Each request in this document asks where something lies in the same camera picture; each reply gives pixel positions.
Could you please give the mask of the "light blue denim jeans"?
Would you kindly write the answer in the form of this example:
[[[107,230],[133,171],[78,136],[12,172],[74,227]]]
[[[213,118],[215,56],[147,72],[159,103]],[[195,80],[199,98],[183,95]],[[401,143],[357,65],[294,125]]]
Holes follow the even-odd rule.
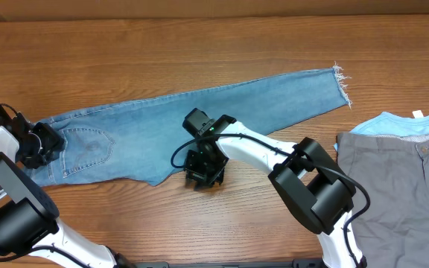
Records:
[[[54,161],[27,175],[41,186],[133,179],[158,185],[191,140],[239,121],[266,135],[349,104],[339,66],[74,110],[46,119],[63,139]]]

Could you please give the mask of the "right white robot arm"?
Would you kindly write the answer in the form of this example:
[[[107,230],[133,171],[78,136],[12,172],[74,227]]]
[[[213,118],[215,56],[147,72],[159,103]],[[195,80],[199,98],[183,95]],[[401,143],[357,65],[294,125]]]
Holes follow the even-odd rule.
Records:
[[[370,207],[353,212],[353,197],[368,193],[347,176],[323,147],[312,138],[299,143],[278,141],[256,133],[235,118],[218,119],[193,109],[183,123],[195,149],[187,152],[181,169],[197,188],[222,183],[228,161],[247,163],[267,174],[289,212],[322,247],[316,267],[366,267],[352,222]]]

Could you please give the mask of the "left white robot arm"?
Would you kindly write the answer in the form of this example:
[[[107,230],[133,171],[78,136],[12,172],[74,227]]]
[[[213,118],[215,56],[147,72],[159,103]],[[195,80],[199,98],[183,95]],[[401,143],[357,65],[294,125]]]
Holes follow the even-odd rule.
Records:
[[[0,262],[30,255],[62,267],[124,268],[133,263],[67,226],[44,190],[22,169],[56,158],[64,140],[46,123],[32,124],[0,103]]]

